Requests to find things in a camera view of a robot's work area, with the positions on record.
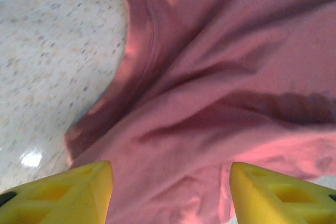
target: terrazzo floor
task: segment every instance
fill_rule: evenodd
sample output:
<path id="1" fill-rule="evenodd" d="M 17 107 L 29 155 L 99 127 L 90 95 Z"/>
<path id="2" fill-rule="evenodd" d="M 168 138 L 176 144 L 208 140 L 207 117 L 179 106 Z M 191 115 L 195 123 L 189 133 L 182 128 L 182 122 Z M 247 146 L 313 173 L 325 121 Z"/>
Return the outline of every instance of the terrazzo floor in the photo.
<path id="1" fill-rule="evenodd" d="M 63 134 L 112 80 L 124 0 L 0 0 L 0 191 L 67 168 Z"/>

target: yellow object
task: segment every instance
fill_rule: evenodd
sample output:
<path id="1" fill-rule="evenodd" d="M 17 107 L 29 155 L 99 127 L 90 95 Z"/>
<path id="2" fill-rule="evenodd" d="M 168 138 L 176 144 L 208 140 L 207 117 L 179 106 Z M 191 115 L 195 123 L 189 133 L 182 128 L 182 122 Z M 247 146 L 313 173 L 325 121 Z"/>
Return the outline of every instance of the yellow object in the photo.
<path id="1" fill-rule="evenodd" d="M 0 223 L 103 224 L 112 186 L 107 161 L 23 184 L 0 195 Z"/>
<path id="2" fill-rule="evenodd" d="M 230 188 L 239 224 L 335 224 L 336 190 L 245 163 Z"/>

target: speckled floor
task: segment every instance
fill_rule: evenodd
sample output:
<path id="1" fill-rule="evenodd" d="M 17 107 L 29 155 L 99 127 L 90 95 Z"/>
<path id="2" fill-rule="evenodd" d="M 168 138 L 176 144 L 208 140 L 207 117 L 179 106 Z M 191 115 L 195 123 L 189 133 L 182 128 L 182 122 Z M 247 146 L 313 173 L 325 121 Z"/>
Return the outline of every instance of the speckled floor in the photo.
<path id="1" fill-rule="evenodd" d="M 0 31 L 3 191 L 67 168 L 63 134 L 112 80 L 127 9 L 123 0 L 0 0 Z M 317 183 L 336 189 L 333 176 Z"/>

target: pink fabric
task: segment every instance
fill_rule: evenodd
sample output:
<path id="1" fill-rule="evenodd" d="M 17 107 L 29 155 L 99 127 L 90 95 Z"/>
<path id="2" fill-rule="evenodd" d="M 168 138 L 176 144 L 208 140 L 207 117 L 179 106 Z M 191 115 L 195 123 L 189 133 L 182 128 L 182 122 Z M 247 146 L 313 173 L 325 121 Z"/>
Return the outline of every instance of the pink fabric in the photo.
<path id="1" fill-rule="evenodd" d="M 73 167 L 110 160 L 107 223 L 225 223 L 248 162 L 336 172 L 336 0 L 127 0 L 125 55 L 66 134 Z"/>

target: rectangular hole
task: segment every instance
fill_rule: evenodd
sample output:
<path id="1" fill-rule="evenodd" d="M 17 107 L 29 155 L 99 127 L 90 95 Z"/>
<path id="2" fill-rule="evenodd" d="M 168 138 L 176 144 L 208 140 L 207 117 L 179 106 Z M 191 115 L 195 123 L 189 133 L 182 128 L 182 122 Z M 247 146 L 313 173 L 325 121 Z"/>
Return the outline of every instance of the rectangular hole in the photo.
<path id="1" fill-rule="evenodd" d="M 47 184 L 39 186 L 32 191 L 27 199 L 31 200 L 60 200 L 71 188 L 68 184 Z"/>
<path id="2" fill-rule="evenodd" d="M 332 212 L 309 212 L 305 216 L 307 224 L 334 224 L 335 216 Z"/>
<path id="3" fill-rule="evenodd" d="M 257 176 L 257 177 L 265 177 L 267 176 L 266 173 L 263 173 L 259 170 L 251 170 L 251 174 L 254 175 L 254 176 Z"/>
<path id="4" fill-rule="evenodd" d="M 22 224 L 39 224 L 43 218 L 50 213 L 49 208 L 25 206 L 20 207 L 18 211 L 18 219 Z"/>
<path id="5" fill-rule="evenodd" d="M 278 185 L 278 186 L 271 186 L 270 189 L 282 202 L 286 203 L 317 202 L 317 200 L 313 196 L 311 196 L 308 192 L 304 191 L 300 187 L 292 185 Z"/>
<path id="6" fill-rule="evenodd" d="M 79 167 L 76 168 L 76 174 L 87 175 L 92 172 L 92 167 Z"/>

